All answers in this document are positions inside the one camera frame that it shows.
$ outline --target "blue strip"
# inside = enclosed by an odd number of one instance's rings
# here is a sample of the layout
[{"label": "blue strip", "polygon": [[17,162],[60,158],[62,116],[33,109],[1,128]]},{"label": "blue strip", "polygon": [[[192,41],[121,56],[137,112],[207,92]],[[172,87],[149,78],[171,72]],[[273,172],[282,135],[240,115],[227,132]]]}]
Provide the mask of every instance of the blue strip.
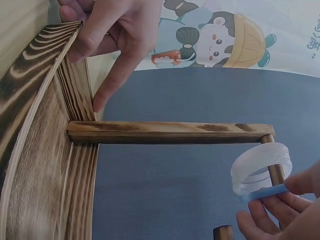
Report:
[{"label": "blue strip", "polygon": [[272,195],[285,193],[288,191],[289,190],[286,188],[286,186],[284,184],[280,184],[277,186],[271,186],[271,187],[259,189],[257,191],[253,191],[248,195],[240,196],[240,198],[243,202],[249,202],[252,200],[262,199],[262,198],[269,197]]}]

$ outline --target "cartoon girl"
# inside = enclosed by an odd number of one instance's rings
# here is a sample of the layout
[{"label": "cartoon girl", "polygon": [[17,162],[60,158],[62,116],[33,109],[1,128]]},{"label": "cartoon girl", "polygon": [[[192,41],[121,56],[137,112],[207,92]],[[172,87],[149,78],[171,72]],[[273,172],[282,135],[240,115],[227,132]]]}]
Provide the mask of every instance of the cartoon girl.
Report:
[{"label": "cartoon girl", "polygon": [[270,60],[267,48],[276,42],[264,38],[260,28],[242,14],[212,12],[184,0],[165,0],[176,20],[161,18],[157,45],[151,60],[157,68],[264,67]]}]

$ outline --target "wooden dowel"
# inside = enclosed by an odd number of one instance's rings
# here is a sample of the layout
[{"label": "wooden dowel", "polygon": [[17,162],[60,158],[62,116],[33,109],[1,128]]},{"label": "wooden dowel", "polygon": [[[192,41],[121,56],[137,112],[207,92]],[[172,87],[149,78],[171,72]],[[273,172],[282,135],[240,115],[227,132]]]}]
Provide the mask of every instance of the wooden dowel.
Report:
[{"label": "wooden dowel", "polygon": [[234,144],[259,143],[274,135],[268,124],[71,121],[73,142],[101,144]]},{"label": "wooden dowel", "polygon": [[231,225],[219,226],[213,229],[213,240],[234,240],[234,232]]},{"label": "wooden dowel", "polygon": [[[274,143],[275,139],[272,135],[268,134],[261,138],[261,143]],[[275,164],[268,166],[270,179],[272,182],[272,186],[280,185],[284,183],[285,175],[284,175],[284,169],[281,164]],[[281,222],[279,222],[279,227],[281,230],[284,230],[284,226],[282,226]]]}]

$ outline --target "wooden peg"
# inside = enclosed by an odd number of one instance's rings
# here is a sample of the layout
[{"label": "wooden peg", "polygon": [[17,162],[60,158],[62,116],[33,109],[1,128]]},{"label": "wooden peg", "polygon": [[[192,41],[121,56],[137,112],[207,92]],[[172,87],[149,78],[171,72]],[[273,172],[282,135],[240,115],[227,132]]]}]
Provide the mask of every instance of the wooden peg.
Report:
[{"label": "wooden peg", "polygon": [[[275,139],[271,134],[267,134],[261,138],[261,143],[266,144],[266,143],[274,143]],[[284,174],[284,169],[281,164],[275,164],[268,166],[269,174],[270,174],[270,179],[272,182],[272,186],[277,186],[280,184],[283,184],[285,181],[285,174]],[[279,222],[279,227],[281,230],[284,230],[284,226]]]},{"label": "wooden peg", "polygon": [[231,225],[223,225],[213,229],[213,240],[234,240],[234,232]]}]

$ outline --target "cartoon poster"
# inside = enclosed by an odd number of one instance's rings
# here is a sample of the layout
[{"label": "cartoon poster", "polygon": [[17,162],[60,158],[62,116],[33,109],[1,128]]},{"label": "cartoon poster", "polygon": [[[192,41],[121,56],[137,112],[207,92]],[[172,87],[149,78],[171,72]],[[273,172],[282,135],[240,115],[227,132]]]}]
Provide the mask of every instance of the cartoon poster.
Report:
[{"label": "cartoon poster", "polygon": [[156,47],[136,70],[251,68],[320,77],[319,66],[319,0],[164,0]]}]

